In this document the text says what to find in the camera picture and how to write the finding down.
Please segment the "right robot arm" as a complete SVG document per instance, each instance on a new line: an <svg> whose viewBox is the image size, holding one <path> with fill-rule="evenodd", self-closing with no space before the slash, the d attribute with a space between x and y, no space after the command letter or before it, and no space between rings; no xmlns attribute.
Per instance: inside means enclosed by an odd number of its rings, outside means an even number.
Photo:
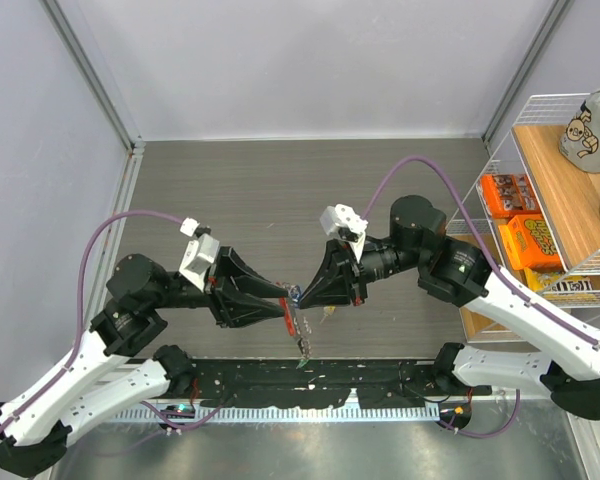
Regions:
<svg viewBox="0 0 600 480"><path fill-rule="evenodd" d="M418 195L396 200L389 234L382 239L366 237L362 220L341 204L326 208L321 224L330 237L323 261L291 307L358 306L369 284L414 269L428 295L493 319L536 349L488 352L447 343L433 364L439 391L513 388L548 396L581 418L600 420L600 329L529 290L489 252L448 236L444 213L429 200Z"/></svg>

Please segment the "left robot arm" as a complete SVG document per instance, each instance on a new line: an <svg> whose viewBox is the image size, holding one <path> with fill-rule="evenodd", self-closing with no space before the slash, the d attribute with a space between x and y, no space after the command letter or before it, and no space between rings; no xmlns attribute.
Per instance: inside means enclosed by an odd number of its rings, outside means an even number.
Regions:
<svg viewBox="0 0 600 480"><path fill-rule="evenodd" d="M81 435L127 407L193 389L192 358L159 348L128 376L96 388L104 375L140 353L167 323L161 309L206 308L216 323L244 328L285 315L284 288L257 274L230 247L202 274L167 271L142 254L123 258L107 282L111 298L71 350L29 390L0 402L0 468L22 478L57 463Z"/></svg>

